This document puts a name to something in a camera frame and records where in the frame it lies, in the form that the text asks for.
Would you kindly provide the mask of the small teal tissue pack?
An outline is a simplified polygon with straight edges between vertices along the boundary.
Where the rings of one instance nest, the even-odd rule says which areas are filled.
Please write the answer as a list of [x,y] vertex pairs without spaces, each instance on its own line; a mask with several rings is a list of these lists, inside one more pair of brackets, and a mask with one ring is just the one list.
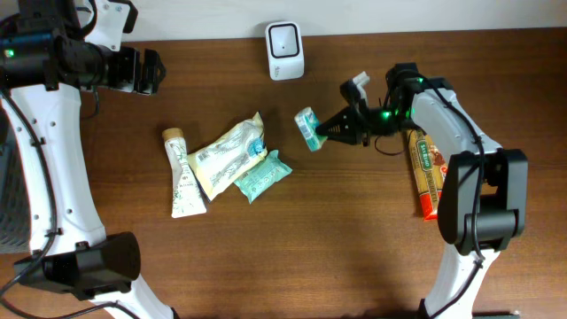
[[307,143],[311,152],[319,151],[328,137],[318,135],[315,131],[320,125],[318,118],[311,107],[307,107],[297,113],[294,120],[300,130],[301,135]]

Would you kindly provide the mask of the orange spaghetti package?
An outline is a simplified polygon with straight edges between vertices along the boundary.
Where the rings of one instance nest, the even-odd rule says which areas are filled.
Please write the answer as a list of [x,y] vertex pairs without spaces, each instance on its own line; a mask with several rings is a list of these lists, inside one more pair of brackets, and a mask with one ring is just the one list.
[[438,207],[448,166],[438,147],[422,130],[407,133],[408,154],[425,221],[438,219]]

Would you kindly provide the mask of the teal wet wipes pack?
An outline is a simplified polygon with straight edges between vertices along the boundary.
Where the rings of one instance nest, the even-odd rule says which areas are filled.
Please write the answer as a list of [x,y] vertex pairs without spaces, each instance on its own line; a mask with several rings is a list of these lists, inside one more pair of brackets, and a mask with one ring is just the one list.
[[278,157],[279,151],[271,151],[264,160],[243,173],[234,184],[251,204],[259,195],[292,172]]

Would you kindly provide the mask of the cream yellow food pouch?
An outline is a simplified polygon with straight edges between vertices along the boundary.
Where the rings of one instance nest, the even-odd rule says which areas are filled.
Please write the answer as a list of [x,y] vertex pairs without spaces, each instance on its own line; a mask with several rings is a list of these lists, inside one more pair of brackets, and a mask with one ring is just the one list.
[[264,123],[257,112],[215,142],[189,154],[187,159],[202,191],[209,201],[213,201],[267,155]]

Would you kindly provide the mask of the white tube with cork cap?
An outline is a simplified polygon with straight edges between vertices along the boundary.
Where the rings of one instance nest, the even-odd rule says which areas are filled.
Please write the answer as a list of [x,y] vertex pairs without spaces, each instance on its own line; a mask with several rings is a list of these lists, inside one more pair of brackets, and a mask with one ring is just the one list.
[[198,181],[188,161],[187,145],[180,128],[162,132],[165,150],[172,168],[172,217],[182,218],[206,212]]

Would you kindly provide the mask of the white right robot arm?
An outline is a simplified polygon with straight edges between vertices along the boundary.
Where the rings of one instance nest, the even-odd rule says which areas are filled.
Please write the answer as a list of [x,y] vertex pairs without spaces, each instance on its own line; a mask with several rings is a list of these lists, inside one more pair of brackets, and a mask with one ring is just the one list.
[[464,111],[451,84],[426,77],[414,63],[385,75],[383,105],[371,108],[361,73],[344,82],[346,108],[318,125],[319,136],[344,144],[370,137],[423,132],[448,162],[438,206],[445,248],[436,281],[416,310],[418,318],[471,318],[488,269],[524,231],[528,159],[504,149]]

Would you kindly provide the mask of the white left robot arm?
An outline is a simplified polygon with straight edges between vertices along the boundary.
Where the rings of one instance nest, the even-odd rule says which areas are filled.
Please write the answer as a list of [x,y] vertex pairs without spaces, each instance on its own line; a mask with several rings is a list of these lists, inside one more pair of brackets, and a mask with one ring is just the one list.
[[14,282],[71,294],[116,318],[173,318],[141,274],[130,232],[109,235],[89,188],[80,134],[81,94],[101,88],[152,95],[159,54],[125,47],[138,15],[129,1],[22,1],[1,24],[1,106],[19,151],[29,206],[30,254]]

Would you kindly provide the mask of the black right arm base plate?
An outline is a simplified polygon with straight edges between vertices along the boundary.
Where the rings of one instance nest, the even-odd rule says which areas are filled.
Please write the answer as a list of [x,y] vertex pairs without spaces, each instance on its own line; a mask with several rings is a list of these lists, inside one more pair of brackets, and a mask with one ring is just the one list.
[[472,316],[472,319],[521,319],[521,315],[506,313],[475,314]]

